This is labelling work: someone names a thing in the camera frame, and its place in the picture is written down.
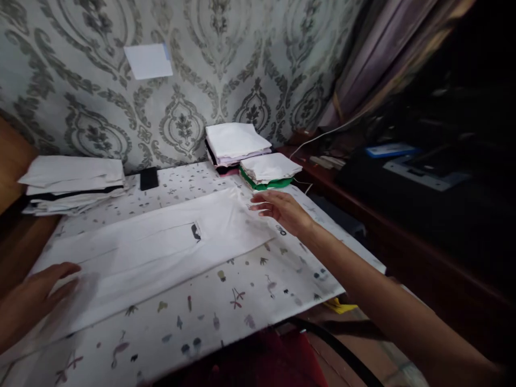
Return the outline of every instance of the person's left hand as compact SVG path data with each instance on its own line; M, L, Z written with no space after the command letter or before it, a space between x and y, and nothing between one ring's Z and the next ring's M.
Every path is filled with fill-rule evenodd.
M43 317L73 292L78 278L49 296L60 278L81 270L77 264L64 262L27 278L0 300L0 354L21 340Z

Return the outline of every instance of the damask wallpaper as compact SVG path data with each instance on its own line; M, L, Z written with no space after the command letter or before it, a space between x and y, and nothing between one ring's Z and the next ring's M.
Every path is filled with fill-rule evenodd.
M42 154L199 161L204 127L274 145L316 123L361 0L0 0L0 114ZM164 42L174 75L136 81L124 46Z

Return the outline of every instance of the person's right hand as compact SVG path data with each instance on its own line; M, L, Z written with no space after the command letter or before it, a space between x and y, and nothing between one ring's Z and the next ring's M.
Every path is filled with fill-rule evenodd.
M289 233L297 237L301 232L309 230L315 224L314 220L289 193L268 190L256 193L251 210L259 211L260 216L269 216L277 220Z

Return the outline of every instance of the green fabric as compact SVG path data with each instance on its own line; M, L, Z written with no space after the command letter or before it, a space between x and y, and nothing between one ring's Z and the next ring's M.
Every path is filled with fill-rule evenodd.
M247 176L242 166L238 166L238 168L240 169L240 174L245 181L249 183L252 189L257 191L265 191L267 188L283 188L289 185L293 180L291 177L288 179L271 180L268 184L256 184L249 176Z

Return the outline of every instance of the floor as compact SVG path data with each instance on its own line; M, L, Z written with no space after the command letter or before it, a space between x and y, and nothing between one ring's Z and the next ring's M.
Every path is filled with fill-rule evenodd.
M324 320L364 320L367 316L358 308L337 314L323 304L317 305L299 315L317 323ZM329 387L363 387L365 384L326 343L308 333L319 365ZM415 365L392 343L352 336L337 336L386 387L427 387L425 379Z

